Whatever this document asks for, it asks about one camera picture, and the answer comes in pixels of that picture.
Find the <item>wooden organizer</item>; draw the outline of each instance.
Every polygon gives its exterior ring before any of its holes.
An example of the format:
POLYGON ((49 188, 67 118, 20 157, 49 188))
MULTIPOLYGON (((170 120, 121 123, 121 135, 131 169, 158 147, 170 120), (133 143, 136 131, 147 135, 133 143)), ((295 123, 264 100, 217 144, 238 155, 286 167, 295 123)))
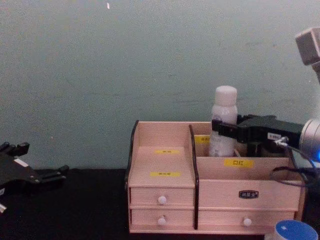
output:
POLYGON ((130 233, 264 235, 301 220, 305 189, 270 180, 272 169, 291 166, 288 157, 208 157, 208 141, 198 139, 210 133, 211 122, 135 123, 125 175, 130 233), (243 198, 249 191, 257 198, 243 198))

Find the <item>white bottle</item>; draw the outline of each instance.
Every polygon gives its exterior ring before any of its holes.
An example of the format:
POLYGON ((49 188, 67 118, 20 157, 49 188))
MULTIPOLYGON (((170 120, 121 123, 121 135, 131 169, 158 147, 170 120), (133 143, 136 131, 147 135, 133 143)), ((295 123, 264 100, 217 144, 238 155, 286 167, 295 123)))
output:
MULTIPOLYGON (((238 110, 237 89, 233 86, 219 86, 215 90, 215 103, 212 107, 212 119, 227 124, 237 124, 238 110)), ((235 151, 236 140, 221 136, 212 131, 210 136, 210 157, 232 157, 235 151)))

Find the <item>blue lid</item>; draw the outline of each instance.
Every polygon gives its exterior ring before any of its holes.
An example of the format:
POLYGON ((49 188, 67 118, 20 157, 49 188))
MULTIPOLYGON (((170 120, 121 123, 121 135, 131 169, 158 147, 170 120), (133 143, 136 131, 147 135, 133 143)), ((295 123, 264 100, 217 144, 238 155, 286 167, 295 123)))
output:
POLYGON ((317 232, 308 224, 296 220, 284 220, 275 225, 276 232, 287 240, 317 240, 317 232))

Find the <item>white drawer knob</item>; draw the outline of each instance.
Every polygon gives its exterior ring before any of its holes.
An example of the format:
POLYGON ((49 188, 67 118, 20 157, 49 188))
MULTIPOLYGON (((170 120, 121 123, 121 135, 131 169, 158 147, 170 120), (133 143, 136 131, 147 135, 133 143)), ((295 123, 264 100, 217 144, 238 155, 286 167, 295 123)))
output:
POLYGON ((160 196, 158 198, 158 203, 159 204, 163 205, 163 204, 166 204, 166 202, 167 202, 167 198, 165 196, 160 196))
POLYGON ((243 219, 243 225, 245 225, 246 227, 249 227, 252 224, 252 221, 250 218, 245 217, 243 219))
POLYGON ((166 221, 165 216, 161 216, 161 217, 158 219, 158 225, 163 226, 163 225, 166 225, 166 223, 167 223, 167 221, 166 221))

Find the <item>black table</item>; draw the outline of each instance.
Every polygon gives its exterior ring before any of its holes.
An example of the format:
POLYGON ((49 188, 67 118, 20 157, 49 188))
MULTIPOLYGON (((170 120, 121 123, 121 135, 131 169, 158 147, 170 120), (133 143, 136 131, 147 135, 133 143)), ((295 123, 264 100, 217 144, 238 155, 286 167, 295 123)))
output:
MULTIPOLYGON (((1 203, 1 240, 263 240, 263 236, 128 234, 124 169, 72 169, 63 187, 1 203)), ((320 230, 319 196, 310 194, 305 222, 320 230)))

